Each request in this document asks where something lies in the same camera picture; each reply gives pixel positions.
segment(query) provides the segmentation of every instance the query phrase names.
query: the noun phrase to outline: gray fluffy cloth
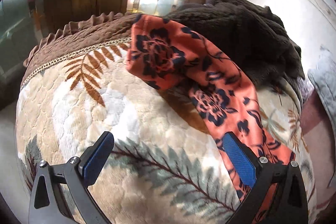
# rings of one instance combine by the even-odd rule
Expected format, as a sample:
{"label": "gray fluffy cloth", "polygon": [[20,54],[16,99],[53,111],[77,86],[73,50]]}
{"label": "gray fluffy cloth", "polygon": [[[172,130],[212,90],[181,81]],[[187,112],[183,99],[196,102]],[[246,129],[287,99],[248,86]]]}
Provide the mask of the gray fluffy cloth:
{"label": "gray fluffy cloth", "polygon": [[287,35],[269,7],[247,0],[206,0],[184,4],[164,18],[206,37],[231,58],[256,88],[280,77],[305,78],[301,49]]}

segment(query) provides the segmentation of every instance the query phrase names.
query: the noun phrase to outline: floral blanket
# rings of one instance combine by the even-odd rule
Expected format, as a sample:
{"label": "floral blanket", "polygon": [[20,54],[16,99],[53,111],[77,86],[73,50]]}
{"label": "floral blanket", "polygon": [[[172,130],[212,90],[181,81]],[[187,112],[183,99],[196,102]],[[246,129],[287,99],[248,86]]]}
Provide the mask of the floral blanket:
{"label": "floral blanket", "polygon": [[[130,43],[121,38],[65,54],[23,82],[16,142],[27,193],[41,159],[64,163],[110,131],[115,148],[89,190],[112,223],[224,223],[241,196],[212,129],[184,86],[156,90],[127,71]],[[301,137],[299,100],[285,80],[257,91],[257,97],[270,138],[295,153],[312,223],[315,180]],[[64,194],[75,220],[83,223],[66,188]]]}

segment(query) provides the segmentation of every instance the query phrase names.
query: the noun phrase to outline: gray fabric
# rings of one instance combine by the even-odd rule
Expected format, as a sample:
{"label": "gray fabric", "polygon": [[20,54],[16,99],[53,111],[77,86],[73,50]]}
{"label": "gray fabric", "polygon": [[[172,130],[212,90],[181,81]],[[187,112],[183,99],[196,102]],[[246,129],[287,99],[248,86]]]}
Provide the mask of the gray fabric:
{"label": "gray fabric", "polygon": [[[336,143],[336,63],[332,53],[321,46],[320,59],[315,69],[308,70],[308,78],[314,85],[330,119]],[[329,187],[336,187],[336,168]]]}

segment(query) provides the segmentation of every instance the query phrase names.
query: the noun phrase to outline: brown ruffled trim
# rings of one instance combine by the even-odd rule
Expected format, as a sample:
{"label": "brown ruffled trim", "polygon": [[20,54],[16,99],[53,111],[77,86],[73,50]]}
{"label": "brown ruffled trim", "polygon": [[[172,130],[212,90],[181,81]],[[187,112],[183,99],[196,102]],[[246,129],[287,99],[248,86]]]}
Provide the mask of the brown ruffled trim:
{"label": "brown ruffled trim", "polygon": [[24,60],[23,65],[27,68],[29,65],[29,62],[32,60],[35,54],[37,54],[44,46],[50,44],[51,42],[57,39],[62,39],[69,35],[75,34],[81,30],[87,29],[95,25],[99,25],[101,23],[113,21],[123,16],[124,15],[122,13],[117,13],[116,15],[114,15],[114,12],[110,12],[108,15],[106,15],[105,13],[102,13],[98,17],[95,15],[92,15],[89,20],[84,20],[84,21],[79,21],[79,22],[70,21],[67,25],[64,26],[63,30],[58,29],[56,34],[50,33],[46,38],[41,39],[40,44],[36,45],[31,50],[28,58]]}

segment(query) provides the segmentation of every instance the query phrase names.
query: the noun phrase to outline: floor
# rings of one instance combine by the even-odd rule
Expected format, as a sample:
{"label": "floor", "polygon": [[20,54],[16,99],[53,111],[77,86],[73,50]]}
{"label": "floor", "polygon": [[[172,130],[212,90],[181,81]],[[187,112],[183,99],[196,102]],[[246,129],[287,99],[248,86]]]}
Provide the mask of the floor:
{"label": "floor", "polygon": [[[336,3],[334,0],[249,0],[270,6],[285,25],[288,35],[302,49],[305,73],[315,67],[320,45],[336,56]],[[26,195],[21,173],[16,164],[14,141],[16,103],[0,111],[0,170],[7,174],[0,180],[0,192],[22,224],[28,223],[29,198]]]}

